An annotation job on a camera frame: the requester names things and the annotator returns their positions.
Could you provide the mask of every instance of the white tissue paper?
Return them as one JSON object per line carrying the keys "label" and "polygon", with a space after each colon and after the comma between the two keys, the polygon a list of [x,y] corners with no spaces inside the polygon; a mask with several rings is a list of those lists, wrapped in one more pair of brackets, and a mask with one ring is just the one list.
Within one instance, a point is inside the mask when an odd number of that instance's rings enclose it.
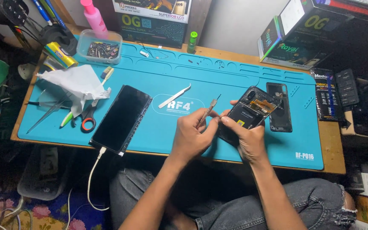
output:
{"label": "white tissue paper", "polygon": [[74,118],[82,113],[86,100],[109,98],[112,91],[110,87],[107,90],[104,89],[90,65],[44,72],[37,74],[37,76],[61,86],[73,94],[70,97],[73,102],[70,111],[72,111]]}

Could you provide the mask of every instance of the hand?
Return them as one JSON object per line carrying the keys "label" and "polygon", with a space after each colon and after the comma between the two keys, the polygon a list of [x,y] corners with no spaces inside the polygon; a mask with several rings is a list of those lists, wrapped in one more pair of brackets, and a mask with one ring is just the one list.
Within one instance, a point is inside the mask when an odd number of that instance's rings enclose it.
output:
{"label": "hand", "polygon": [[210,121],[207,129],[201,133],[207,126],[205,120],[198,129],[196,129],[196,126],[206,110],[207,108],[200,108],[185,117],[178,118],[174,143],[169,155],[171,160],[185,166],[211,145],[220,118],[217,112],[211,111],[209,116],[214,119]]}
{"label": "hand", "polygon": [[[237,100],[230,101],[231,105],[235,105],[236,103]],[[221,113],[221,122],[238,135],[238,152],[241,155],[241,158],[247,160],[251,164],[258,162],[261,159],[268,158],[264,143],[265,122],[258,127],[246,129],[231,118],[227,117],[229,111],[230,110],[228,109]]]}

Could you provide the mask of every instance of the green bottle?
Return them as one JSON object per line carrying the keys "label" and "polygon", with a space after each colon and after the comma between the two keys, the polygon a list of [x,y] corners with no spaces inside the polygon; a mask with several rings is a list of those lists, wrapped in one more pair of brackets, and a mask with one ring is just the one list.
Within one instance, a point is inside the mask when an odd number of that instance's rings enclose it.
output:
{"label": "green bottle", "polygon": [[187,53],[192,54],[194,52],[194,48],[196,47],[197,44],[197,32],[193,31],[190,34],[190,41],[188,42],[188,46],[187,46]]}

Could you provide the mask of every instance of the clear plastic box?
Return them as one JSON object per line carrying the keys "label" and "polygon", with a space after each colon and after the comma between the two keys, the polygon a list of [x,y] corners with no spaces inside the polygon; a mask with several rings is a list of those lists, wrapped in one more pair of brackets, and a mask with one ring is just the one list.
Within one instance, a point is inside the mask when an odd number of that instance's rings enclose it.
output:
{"label": "clear plastic box", "polygon": [[[116,58],[107,59],[88,56],[88,49],[92,42],[103,42],[111,45],[119,45],[119,53]],[[117,65],[121,59],[121,45],[123,43],[123,38],[112,31],[108,32],[96,32],[92,29],[85,29],[80,33],[78,46],[76,47],[76,52],[86,58],[89,61],[103,62],[110,65]]]}

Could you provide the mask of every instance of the toothbrush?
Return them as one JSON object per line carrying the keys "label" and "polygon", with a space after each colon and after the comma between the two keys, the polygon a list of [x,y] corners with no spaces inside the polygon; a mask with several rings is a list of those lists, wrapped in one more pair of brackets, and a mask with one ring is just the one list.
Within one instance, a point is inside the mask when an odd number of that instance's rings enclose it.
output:
{"label": "toothbrush", "polygon": [[[110,78],[110,76],[112,75],[112,73],[115,71],[115,69],[113,69],[112,67],[107,67],[103,73],[100,75],[101,78],[104,78],[104,80],[102,81],[102,86],[105,84],[105,82]],[[66,115],[66,117],[63,119],[62,123],[60,124],[60,127],[64,127],[67,123],[69,123],[73,118],[73,113],[70,111],[68,113],[68,115]]]}

